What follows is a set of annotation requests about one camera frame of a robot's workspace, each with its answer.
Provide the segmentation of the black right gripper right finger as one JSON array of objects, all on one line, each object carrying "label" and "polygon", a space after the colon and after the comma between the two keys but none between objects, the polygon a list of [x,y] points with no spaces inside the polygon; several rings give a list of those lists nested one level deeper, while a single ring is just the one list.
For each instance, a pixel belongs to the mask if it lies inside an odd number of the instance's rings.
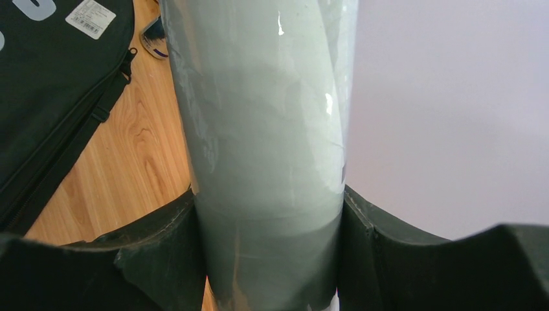
[{"label": "black right gripper right finger", "polygon": [[341,310],[547,310],[548,228],[433,235],[344,191]]}]

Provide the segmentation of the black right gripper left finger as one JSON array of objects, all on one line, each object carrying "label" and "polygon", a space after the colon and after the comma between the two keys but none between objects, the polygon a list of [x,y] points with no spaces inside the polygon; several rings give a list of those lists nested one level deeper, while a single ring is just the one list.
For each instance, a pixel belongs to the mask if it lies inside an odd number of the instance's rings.
[{"label": "black right gripper left finger", "polygon": [[2,310],[200,310],[205,281],[191,191],[91,242],[1,235]]}]

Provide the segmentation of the white shuttlecock tube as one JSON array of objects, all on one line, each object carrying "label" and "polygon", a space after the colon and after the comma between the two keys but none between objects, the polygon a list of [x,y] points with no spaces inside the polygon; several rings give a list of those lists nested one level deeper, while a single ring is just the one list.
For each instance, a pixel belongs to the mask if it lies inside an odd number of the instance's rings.
[{"label": "white shuttlecock tube", "polygon": [[357,1],[161,1],[220,310],[328,310]]}]

